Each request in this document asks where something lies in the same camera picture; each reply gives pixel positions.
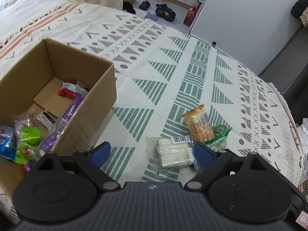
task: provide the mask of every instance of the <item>floor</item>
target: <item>floor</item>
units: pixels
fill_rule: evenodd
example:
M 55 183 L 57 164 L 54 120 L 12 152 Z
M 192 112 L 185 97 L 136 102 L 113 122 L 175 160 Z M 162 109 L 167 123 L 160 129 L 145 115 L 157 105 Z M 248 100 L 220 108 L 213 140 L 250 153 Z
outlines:
M 180 7 L 178 5 L 175 5 L 173 3 L 165 2 L 165 1 L 157 2 L 154 0 L 148 0 L 151 6 L 147 9 L 147 11 L 144 11 L 144 10 L 139 9 L 139 5 L 143 1 L 146 1 L 146 0 L 136 0 L 134 2 L 133 6 L 134 6 L 134 9 L 136 10 L 136 15 L 140 17 L 144 17 L 147 13 L 156 15 L 155 13 L 155 9 L 157 8 L 156 4 L 166 3 L 168 7 L 171 8 L 175 12 L 176 14 L 175 20 L 173 22 L 169 22 L 169 21 L 164 20 L 164 18 L 159 18 L 157 22 L 162 25 L 167 25 L 169 27 L 175 28 L 183 33 L 189 32 L 189 27 L 183 24 L 183 21 L 187 15 L 187 9 Z

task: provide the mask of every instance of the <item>red snack package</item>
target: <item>red snack package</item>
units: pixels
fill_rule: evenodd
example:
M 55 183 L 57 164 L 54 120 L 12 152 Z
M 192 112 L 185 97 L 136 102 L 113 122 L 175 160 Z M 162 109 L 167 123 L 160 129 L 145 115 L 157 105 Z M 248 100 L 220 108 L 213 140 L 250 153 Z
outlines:
M 76 97 L 76 85 L 68 82 L 62 83 L 61 88 L 57 92 L 57 95 L 66 96 L 72 100 Z

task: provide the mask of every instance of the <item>wall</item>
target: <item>wall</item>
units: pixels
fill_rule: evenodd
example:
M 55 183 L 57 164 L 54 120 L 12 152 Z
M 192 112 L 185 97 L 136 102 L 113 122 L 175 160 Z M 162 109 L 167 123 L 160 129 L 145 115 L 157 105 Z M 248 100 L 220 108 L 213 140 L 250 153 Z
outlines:
M 308 64 L 308 30 L 301 28 L 286 48 L 260 76 L 284 94 Z
M 259 74 L 300 27 L 297 1 L 207 0 L 191 33 Z

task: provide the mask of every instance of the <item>bed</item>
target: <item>bed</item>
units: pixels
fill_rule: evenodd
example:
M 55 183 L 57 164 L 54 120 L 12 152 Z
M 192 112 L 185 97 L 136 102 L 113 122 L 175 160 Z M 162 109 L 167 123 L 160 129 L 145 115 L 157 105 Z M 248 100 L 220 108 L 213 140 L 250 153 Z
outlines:
M 302 149 L 286 102 L 272 84 L 223 52 L 150 19 L 73 0 L 18 0 L 0 18 L 0 78 L 46 38 L 113 61 L 117 101 L 88 149 L 111 143 L 102 170 L 121 185 L 184 184 L 195 176 L 191 168 L 157 173 L 147 137 L 185 135 L 181 115 L 199 104 L 213 125 L 233 128 L 227 148 L 239 156 L 257 151 L 298 185 Z M 0 209 L 18 222 L 1 188 Z

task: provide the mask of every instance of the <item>blue snack package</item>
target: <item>blue snack package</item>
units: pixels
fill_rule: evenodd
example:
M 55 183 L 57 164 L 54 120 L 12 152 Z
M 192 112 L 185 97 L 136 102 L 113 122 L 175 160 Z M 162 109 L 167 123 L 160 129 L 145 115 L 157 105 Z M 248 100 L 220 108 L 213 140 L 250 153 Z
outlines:
M 0 127 L 0 156 L 7 160 L 15 160 L 16 147 L 14 143 L 14 129 L 2 125 Z

